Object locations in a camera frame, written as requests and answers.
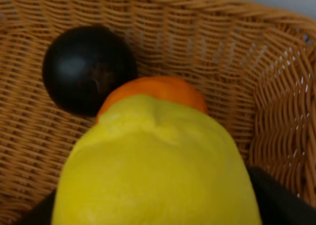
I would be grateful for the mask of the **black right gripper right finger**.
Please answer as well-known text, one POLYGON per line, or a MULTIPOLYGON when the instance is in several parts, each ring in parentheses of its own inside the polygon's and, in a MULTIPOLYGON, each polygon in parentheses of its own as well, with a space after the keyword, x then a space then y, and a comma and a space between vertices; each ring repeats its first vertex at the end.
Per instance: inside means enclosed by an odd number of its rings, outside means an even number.
POLYGON ((264 225, 314 225, 316 210, 292 194, 268 173, 248 167, 264 225))

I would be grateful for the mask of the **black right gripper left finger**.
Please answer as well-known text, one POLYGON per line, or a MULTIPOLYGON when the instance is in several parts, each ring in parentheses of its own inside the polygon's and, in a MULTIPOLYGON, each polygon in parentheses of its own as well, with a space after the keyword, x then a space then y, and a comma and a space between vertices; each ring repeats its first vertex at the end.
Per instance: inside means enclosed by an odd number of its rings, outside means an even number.
POLYGON ((19 225, 50 225, 56 190, 18 220, 19 225))

